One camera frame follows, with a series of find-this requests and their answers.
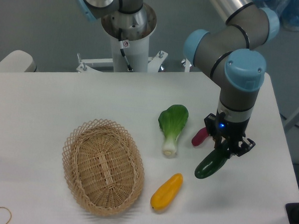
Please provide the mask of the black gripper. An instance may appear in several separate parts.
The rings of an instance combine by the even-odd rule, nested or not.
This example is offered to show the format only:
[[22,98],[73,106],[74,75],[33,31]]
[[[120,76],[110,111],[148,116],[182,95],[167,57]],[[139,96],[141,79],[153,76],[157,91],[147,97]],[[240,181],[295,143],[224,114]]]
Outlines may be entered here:
[[204,118],[204,124],[215,149],[222,149],[227,141],[231,154],[241,157],[255,146],[252,139],[245,137],[249,120],[243,112],[217,110]]

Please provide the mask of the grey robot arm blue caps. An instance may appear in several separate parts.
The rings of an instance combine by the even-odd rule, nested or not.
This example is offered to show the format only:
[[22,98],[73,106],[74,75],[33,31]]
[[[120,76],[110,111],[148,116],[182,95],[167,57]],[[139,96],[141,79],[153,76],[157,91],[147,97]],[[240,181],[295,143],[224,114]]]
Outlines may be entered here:
[[[115,72],[147,72],[149,37],[156,15],[143,0],[76,0],[90,21],[101,19],[111,39]],[[215,146],[227,142],[231,155],[241,156],[254,147],[246,138],[249,123],[266,70],[264,57],[255,51],[277,34],[277,14],[258,8],[252,0],[210,0],[226,24],[211,34],[195,30],[183,46],[184,57],[220,87],[217,112],[205,118]]]

